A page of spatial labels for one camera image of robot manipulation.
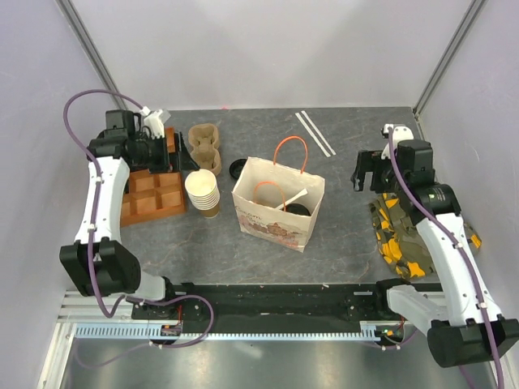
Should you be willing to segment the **black plastic cup lid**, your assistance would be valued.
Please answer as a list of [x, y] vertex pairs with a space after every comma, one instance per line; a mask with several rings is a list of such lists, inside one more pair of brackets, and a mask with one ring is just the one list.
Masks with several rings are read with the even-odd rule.
[[311, 216], [311, 212], [308, 208], [300, 203], [287, 204], [284, 211], [299, 216]]

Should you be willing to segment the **white paper takeout bag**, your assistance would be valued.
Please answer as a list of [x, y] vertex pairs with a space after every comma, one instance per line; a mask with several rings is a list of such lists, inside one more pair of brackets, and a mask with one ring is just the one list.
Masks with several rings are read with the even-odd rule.
[[[232, 190], [232, 197], [242, 232], [303, 252], [324, 199], [325, 179], [306, 171], [308, 156], [304, 156], [298, 169], [277, 161], [281, 147], [290, 140], [300, 141], [304, 150], [308, 150], [303, 138], [292, 135], [279, 142], [271, 160], [249, 157]], [[311, 216], [276, 209], [302, 189], [307, 189], [308, 194], [294, 203], [307, 207]]]

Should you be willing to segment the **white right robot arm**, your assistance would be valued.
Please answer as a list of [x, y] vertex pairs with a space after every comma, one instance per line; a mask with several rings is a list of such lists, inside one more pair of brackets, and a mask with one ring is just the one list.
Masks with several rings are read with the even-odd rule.
[[407, 281], [383, 280], [371, 299], [373, 313], [408, 319], [426, 336], [441, 367], [501, 358], [518, 341], [518, 321], [503, 316], [477, 269], [457, 197], [435, 179], [430, 143], [408, 139], [388, 150], [389, 156], [360, 151], [351, 181], [361, 191], [371, 173], [371, 191], [397, 196], [429, 251], [445, 304], [437, 305]]

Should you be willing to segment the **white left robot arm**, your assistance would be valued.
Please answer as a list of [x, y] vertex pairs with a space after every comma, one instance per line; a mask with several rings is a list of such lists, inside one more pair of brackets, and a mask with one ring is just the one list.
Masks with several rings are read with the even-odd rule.
[[150, 300], [159, 318], [171, 318], [178, 299], [168, 293], [168, 281], [142, 270], [139, 260], [122, 245], [122, 202], [131, 171], [171, 173], [197, 170], [180, 134], [169, 152], [162, 109], [110, 110], [106, 128], [88, 147], [89, 184], [83, 220], [73, 244], [63, 246], [59, 259], [85, 297], [126, 294]]

